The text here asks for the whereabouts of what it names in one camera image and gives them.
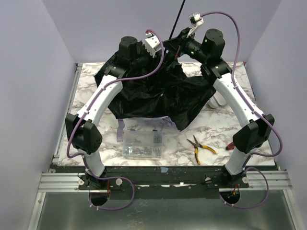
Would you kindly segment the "lilac umbrella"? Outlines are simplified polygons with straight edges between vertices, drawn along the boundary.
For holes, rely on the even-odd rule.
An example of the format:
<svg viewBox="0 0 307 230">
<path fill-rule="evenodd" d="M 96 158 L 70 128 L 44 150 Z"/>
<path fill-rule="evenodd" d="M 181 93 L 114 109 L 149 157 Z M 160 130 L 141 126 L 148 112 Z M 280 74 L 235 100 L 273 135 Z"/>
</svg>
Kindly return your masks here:
<svg viewBox="0 0 307 230">
<path fill-rule="evenodd" d="M 204 77 L 188 77 L 178 59 L 165 57 L 166 50 L 162 66 L 154 75 L 124 81 L 123 89 L 108 106 L 118 121 L 118 142 L 123 141 L 124 119 L 166 119 L 182 131 L 215 94 L 213 85 Z M 109 60 L 94 76 L 97 85 Z"/>
</svg>

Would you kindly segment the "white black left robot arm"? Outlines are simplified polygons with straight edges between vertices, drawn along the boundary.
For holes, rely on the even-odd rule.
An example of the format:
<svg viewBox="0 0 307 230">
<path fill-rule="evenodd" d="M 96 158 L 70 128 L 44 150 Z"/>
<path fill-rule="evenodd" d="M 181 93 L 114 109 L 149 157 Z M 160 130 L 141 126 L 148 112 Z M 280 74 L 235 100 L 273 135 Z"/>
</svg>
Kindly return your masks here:
<svg viewBox="0 0 307 230">
<path fill-rule="evenodd" d="M 143 43 L 132 36 L 121 39 L 118 51 L 106 64 L 93 95 L 76 114 L 66 115 L 66 155 L 69 159 L 80 156 L 86 172 L 96 179 L 105 170 L 99 153 L 103 138 L 97 127 L 103 113 L 123 89 L 124 81 L 145 79 L 154 75 L 162 66 L 162 39 L 153 30 L 147 30 L 145 34 Z"/>
</svg>

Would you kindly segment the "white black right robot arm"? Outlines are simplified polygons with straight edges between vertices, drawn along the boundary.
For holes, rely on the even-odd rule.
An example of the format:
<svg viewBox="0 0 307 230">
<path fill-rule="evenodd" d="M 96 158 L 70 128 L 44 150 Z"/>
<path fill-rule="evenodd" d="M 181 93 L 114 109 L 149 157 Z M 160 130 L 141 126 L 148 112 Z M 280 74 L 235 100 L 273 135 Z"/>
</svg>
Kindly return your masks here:
<svg viewBox="0 0 307 230">
<path fill-rule="evenodd" d="M 164 41 L 163 45 L 175 57 L 186 54 L 200 62 L 202 76 L 223 96 L 235 113 L 241 129 L 233 136 L 235 148 L 223 171 L 228 177 L 241 174 L 251 151 L 268 140 L 274 117 L 265 115 L 232 76 L 234 70 L 221 57 L 225 46 L 221 31 L 207 30 L 203 42 L 199 43 L 186 28 L 177 37 Z"/>
</svg>

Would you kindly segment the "beige umbrella case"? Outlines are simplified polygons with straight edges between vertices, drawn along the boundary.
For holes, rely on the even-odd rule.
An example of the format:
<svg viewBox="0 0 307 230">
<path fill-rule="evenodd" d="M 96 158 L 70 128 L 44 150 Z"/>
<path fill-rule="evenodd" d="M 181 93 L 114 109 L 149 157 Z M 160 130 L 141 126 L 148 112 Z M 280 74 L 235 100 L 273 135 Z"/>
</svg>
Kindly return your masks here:
<svg viewBox="0 0 307 230">
<path fill-rule="evenodd" d="M 225 98 L 218 91 L 216 91 L 215 94 L 209 99 L 208 105 L 209 107 L 216 109 L 220 106 L 226 106 L 228 103 Z"/>
</svg>

